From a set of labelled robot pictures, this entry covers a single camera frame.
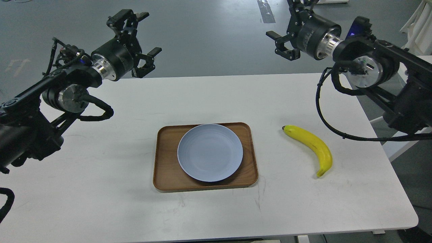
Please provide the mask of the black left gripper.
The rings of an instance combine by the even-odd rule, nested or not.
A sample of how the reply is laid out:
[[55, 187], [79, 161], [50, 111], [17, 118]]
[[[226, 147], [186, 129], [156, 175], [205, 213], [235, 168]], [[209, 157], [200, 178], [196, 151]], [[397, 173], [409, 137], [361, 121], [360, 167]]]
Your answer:
[[[128, 71], [132, 71], [134, 78], [143, 78], [155, 69], [155, 57], [162, 48], [155, 47], [142, 54], [136, 38], [138, 23], [149, 15], [148, 12], [134, 13], [131, 9], [122, 9], [108, 17], [107, 26], [114, 31], [115, 37], [91, 53], [92, 67], [103, 80], [118, 81]], [[139, 67], [141, 60], [145, 63]]]

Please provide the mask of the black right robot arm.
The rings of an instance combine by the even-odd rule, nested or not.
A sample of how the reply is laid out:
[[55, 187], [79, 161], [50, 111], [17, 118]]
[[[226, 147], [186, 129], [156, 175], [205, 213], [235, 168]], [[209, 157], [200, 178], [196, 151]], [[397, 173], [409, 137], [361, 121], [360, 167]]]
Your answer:
[[[316, 0], [289, 0], [290, 21], [287, 34], [268, 31], [275, 41], [275, 53], [287, 60], [300, 58], [301, 52], [323, 60], [331, 57], [318, 82], [315, 105], [322, 122], [342, 138], [359, 141], [430, 140], [420, 134], [431, 127], [431, 64], [385, 40], [377, 39], [368, 18], [358, 16], [345, 38], [341, 26], [314, 13]], [[320, 92], [331, 76], [334, 88], [350, 96], [367, 96], [383, 111], [383, 120], [403, 136], [367, 138], [344, 133], [323, 117]]]

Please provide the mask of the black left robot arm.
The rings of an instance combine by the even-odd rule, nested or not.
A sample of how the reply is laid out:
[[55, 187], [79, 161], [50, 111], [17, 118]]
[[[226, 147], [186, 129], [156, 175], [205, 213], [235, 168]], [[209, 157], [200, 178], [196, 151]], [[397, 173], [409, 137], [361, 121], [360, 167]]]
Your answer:
[[143, 78], [155, 69], [160, 47], [144, 54], [136, 37], [139, 22], [148, 12], [120, 10], [107, 26], [115, 36], [87, 54], [77, 46], [53, 38], [43, 78], [13, 99], [1, 104], [1, 173], [22, 166], [28, 158], [43, 160], [60, 150], [63, 133], [76, 121], [110, 119], [114, 111], [89, 94], [103, 80], [118, 81], [128, 71]]

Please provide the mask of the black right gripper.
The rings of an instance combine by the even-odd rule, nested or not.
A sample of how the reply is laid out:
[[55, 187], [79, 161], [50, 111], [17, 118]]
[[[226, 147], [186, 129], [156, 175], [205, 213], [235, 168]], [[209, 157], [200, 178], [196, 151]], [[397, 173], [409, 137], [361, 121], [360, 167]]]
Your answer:
[[[330, 55], [326, 46], [332, 37], [341, 36], [341, 26], [317, 15], [313, 8], [319, 0], [288, 0], [290, 22], [287, 35], [280, 36], [274, 31], [266, 32], [266, 36], [275, 41], [275, 54], [293, 61], [300, 58], [300, 51], [323, 60]], [[285, 43], [290, 42], [290, 50]]]

